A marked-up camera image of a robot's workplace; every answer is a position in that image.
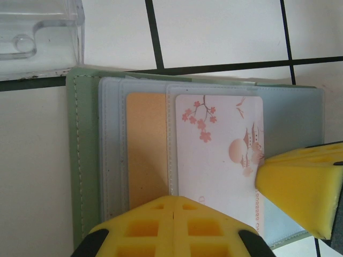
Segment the clear plastic box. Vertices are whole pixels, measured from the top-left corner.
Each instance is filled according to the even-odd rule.
[[[81,0],[1,0],[0,80],[54,77],[83,63]]]

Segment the card with cherry blossom design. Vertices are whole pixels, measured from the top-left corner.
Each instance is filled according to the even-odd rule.
[[[263,234],[263,197],[255,189],[264,159],[258,96],[179,95],[176,136],[179,195]]]

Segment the white card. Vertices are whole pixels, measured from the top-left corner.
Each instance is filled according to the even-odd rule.
[[[262,99],[179,95],[176,129],[179,195],[263,235],[263,198],[255,189],[264,157]]]

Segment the white tile floor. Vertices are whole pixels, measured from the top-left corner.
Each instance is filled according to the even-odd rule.
[[[279,1],[153,3],[165,67],[287,59]],[[83,0],[83,4],[86,64],[156,68],[143,0]],[[285,6],[294,59],[342,55],[341,1],[285,0]],[[297,84],[326,92],[325,141],[342,140],[343,62],[294,69]],[[291,83],[289,67],[190,76]],[[64,87],[0,92],[0,163],[8,171],[0,172],[0,203],[9,206],[0,212],[0,220],[5,221],[0,230],[14,231],[10,237],[0,232],[1,256],[68,256],[72,251],[66,121]],[[30,194],[25,191],[28,186]],[[19,233],[23,244],[16,243]],[[44,247],[35,245],[37,240]],[[320,246],[322,256],[340,256]],[[297,241],[275,254],[316,256],[314,240]]]

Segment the yellow foam clamp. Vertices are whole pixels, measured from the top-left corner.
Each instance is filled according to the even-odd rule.
[[[342,142],[280,154],[258,169],[256,188],[313,236],[331,239],[343,182],[342,161]]]
[[[275,257],[252,227],[181,196],[163,196],[96,226],[72,255],[80,256]]]

